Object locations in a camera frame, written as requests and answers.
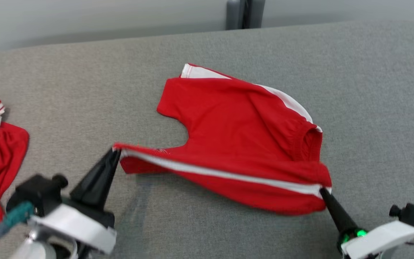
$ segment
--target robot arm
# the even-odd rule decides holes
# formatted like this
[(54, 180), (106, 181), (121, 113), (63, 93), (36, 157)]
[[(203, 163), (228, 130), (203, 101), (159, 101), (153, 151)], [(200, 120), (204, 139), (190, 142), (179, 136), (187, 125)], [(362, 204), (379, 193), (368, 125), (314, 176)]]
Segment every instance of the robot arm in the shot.
[(367, 232), (359, 228), (333, 195), (320, 193), (339, 231), (337, 248), (346, 259), (389, 259), (400, 245), (414, 241), (414, 204), (402, 210), (393, 205), (389, 215), (399, 220)]
[[(119, 158), (119, 150), (108, 151), (70, 198), (60, 195), (68, 181), (58, 175), (52, 180), (35, 175), (18, 186), (6, 210), (28, 201), (34, 206), (34, 215), (28, 220), (32, 228), (28, 238), (10, 259), (85, 259), (91, 250), (110, 254), (116, 243), (115, 218), (104, 206)], [(72, 251), (49, 243), (52, 236), (69, 242)]]

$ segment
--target green led light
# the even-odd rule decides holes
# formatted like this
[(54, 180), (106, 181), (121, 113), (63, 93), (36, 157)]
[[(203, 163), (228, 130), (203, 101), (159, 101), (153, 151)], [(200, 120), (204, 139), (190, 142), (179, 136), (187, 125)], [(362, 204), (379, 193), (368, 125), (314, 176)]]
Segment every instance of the green led light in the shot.
[(359, 230), (357, 231), (357, 236), (365, 236), (367, 234), (367, 232), (365, 230)]

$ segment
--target gray cushion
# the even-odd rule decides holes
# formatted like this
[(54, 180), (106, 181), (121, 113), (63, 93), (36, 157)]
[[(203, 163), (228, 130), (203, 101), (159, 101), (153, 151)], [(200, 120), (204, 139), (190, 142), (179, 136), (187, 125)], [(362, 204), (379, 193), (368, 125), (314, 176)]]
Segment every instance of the gray cushion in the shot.
[[(372, 229), (392, 204), (414, 203), (414, 23), (349, 22), (38, 46), (0, 53), (7, 121), (30, 133), (12, 187), (63, 173), (67, 191), (115, 142), (187, 140), (156, 113), (165, 80), (186, 62), (294, 97), (324, 130), (333, 193)], [(286, 217), (248, 208), (171, 174), (119, 169), (112, 258), (339, 258), (327, 211)], [(0, 240), (11, 254), (28, 229)], [(397, 258), (414, 258), (414, 248)]]

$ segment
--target white wall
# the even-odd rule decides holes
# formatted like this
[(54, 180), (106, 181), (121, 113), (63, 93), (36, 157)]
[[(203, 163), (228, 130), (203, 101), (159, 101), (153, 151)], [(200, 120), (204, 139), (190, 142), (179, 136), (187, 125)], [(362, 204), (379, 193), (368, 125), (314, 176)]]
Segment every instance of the white wall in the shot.
[(0, 0), (0, 50), (225, 29), (227, 0)]
[(414, 21), (414, 0), (266, 0), (262, 27), (380, 19)]
[[(0, 50), (220, 31), (227, 0), (0, 0)], [(263, 27), (365, 19), (414, 21), (414, 0), (266, 0)]]

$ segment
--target gray fabric surface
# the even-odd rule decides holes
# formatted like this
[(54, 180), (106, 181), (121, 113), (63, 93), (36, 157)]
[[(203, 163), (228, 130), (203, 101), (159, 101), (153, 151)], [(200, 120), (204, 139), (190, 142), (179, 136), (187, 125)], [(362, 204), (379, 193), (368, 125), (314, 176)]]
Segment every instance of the gray fabric surface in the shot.
[[(414, 23), (355, 22), (39, 46), (0, 54), (0, 99), (30, 146), (4, 195), (35, 173), (71, 187), (115, 141), (185, 143), (156, 113), (167, 78), (186, 62), (275, 87), (324, 130), (333, 193), (365, 228), (414, 202)], [(327, 211), (301, 217), (247, 208), (170, 174), (119, 169), (112, 258), (339, 258)], [(23, 240), (0, 241), (0, 258)], [(414, 258), (414, 248), (397, 258)]]

